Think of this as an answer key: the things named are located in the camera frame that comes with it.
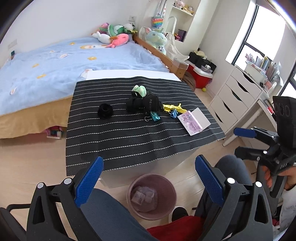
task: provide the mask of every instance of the black tablecloth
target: black tablecloth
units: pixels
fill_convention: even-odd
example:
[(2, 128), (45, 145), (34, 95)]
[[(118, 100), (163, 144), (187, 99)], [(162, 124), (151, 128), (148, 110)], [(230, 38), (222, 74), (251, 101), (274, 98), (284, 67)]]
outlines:
[[(159, 121), (144, 120), (144, 115), (126, 111), (126, 100), (135, 85), (145, 86), (164, 104), (182, 104), (186, 110), (197, 107), (211, 125), (190, 136), (179, 119), (161, 112)], [(97, 117), (102, 103), (113, 106), (110, 119)], [(76, 84), (67, 129), (67, 176), (75, 175), (97, 156), (104, 159), (104, 170), (148, 163), (192, 150), (225, 135), (204, 104), (184, 83), (145, 77), (86, 80)]]

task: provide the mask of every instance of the yellow clip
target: yellow clip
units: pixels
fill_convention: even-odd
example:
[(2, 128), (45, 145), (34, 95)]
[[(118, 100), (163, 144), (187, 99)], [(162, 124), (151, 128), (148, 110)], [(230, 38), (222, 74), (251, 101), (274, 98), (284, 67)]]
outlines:
[(178, 106), (175, 106), (175, 105), (172, 105), (172, 104), (171, 105), (164, 104), (163, 108), (164, 108), (164, 111), (166, 111), (166, 112), (171, 112), (173, 109), (176, 109), (176, 111), (183, 114), (183, 113), (185, 113), (187, 111), (185, 109), (182, 109), (181, 103)]

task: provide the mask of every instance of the black hair tie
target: black hair tie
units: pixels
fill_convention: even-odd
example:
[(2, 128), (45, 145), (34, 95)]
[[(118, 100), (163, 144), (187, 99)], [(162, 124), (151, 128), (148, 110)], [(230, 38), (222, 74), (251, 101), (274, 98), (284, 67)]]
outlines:
[(100, 119), (107, 119), (113, 115), (113, 107), (109, 104), (103, 103), (99, 106), (98, 117)]

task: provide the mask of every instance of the pink trash bin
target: pink trash bin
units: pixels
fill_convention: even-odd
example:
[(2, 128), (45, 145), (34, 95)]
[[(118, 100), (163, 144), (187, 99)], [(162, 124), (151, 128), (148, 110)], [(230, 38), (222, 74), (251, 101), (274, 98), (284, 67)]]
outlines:
[[(138, 186), (146, 186), (157, 191), (158, 198), (155, 210), (144, 213), (137, 211), (133, 207), (134, 203), (131, 201), (131, 193), (132, 190)], [(145, 174), (134, 180), (128, 188), (126, 198), (132, 211), (139, 217), (146, 220), (158, 220), (164, 218), (170, 214), (177, 202), (176, 190), (172, 183), (165, 177), (157, 174)]]

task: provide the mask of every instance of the blue blanket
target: blue blanket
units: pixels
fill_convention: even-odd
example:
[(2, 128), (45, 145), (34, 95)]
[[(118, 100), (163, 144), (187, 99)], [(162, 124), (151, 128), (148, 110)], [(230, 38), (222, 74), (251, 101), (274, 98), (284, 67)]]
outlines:
[(86, 69), (168, 72), (159, 58), (133, 41), (103, 48), (92, 37), (16, 54), (0, 69), (0, 115), (71, 96)]

